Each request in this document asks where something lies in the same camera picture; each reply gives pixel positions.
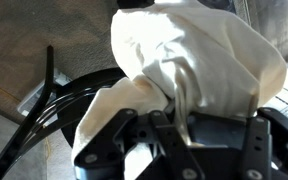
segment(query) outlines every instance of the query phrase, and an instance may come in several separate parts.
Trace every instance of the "screw hole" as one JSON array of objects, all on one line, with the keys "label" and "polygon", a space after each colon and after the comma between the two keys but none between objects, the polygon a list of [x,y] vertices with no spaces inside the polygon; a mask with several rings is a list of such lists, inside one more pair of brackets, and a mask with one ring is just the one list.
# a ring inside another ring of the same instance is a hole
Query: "screw hole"
[{"label": "screw hole", "polygon": [[260,148],[260,147],[258,147],[258,146],[255,146],[254,149],[255,149],[256,151],[261,151],[261,150],[262,150],[262,148]]},{"label": "screw hole", "polygon": [[110,152],[107,154],[106,158],[109,160],[109,161],[114,161],[116,160],[118,157],[118,154],[116,152]]},{"label": "screw hole", "polygon": [[141,138],[146,138],[146,132],[145,132],[145,131],[141,131],[141,132],[139,133],[139,136],[140,136]]},{"label": "screw hole", "polygon": [[256,136],[255,139],[258,140],[258,141],[262,141],[262,140],[263,140],[263,139],[262,139],[261,137],[259,137],[259,136]]}]

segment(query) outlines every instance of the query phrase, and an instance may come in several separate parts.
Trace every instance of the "white fabric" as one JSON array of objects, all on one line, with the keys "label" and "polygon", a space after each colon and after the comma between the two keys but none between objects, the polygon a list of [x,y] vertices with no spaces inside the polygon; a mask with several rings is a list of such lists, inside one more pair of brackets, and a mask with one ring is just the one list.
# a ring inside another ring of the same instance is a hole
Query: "white fabric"
[{"label": "white fabric", "polygon": [[164,94],[175,98],[175,122],[189,144],[190,112],[250,116],[280,91],[286,74],[278,51],[247,24],[196,1],[119,10],[112,48],[129,79],[98,92],[77,128],[73,158],[118,110],[162,110]]}]

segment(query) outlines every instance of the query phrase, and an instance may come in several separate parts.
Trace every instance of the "bolt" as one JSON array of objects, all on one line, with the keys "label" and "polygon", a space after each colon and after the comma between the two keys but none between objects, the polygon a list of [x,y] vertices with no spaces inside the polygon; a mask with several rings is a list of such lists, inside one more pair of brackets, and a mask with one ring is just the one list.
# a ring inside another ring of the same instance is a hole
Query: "bolt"
[{"label": "bolt", "polygon": [[160,112],[158,112],[158,111],[156,111],[156,112],[154,112],[154,113],[153,113],[153,115],[154,115],[154,116],[160,116],[160,115],[161,115],[161,113],[160,113]]},{"label": "bolt", "polygon": [[262,180],[263,176],[260,172],[254,169],[249,169],[247,171],[247,177],[251,180]]},{"label": "bolt", "polygon": [[96,154],[90,154],[90,155],[87,155],[85,157],[85,162],[89,163],[89,164],[95,162],[96,160],[97,160],[97,155]]},{"label": "bolt", "polygon": [[185,180],[191,180],[191,179],[196,179],[197,178],[197,174],[193,169],[190,168],[186,168],[183,170],[182,172],[183,178]]},{"label": "bolt", "polygon": [[131,114],[133,114],[133,111],[132,110],[127,110],[126,114],[131,115]]},{"label": "bolt", "polygon": [[264,122],[264,120],[262,118],[256,118],[257,122]]}]

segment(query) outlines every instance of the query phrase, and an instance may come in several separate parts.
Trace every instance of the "black metal rod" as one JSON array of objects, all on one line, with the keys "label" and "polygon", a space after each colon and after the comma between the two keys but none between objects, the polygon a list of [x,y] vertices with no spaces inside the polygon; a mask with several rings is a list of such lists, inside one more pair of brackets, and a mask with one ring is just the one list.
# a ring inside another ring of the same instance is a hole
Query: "black metal rod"
[{"label": "black metal rod", "polygon": [[53,89],[54,76],[54,49],[52,46],[47,47],[46,77],[42,94],[36,104],[25,118],[24,122],[17,129],[11,140],[4,147],[0,154],[0,179],[8,172],[11,165],[16,160],[19,150],[21,149],[26,136],[30,133],[40,112],[45,107]]}]

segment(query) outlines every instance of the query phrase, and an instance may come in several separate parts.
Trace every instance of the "beige carpet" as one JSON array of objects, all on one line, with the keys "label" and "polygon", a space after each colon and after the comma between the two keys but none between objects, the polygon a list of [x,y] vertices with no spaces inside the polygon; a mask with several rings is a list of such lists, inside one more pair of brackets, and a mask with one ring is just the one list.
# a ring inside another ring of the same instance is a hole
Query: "beige carpet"
[{"label": "beige carpet", "polygon": [[0,113],[23,120],[16,106],[44,78],[46,47],[71,78],[115,67],[112,1],[0,0]]}]

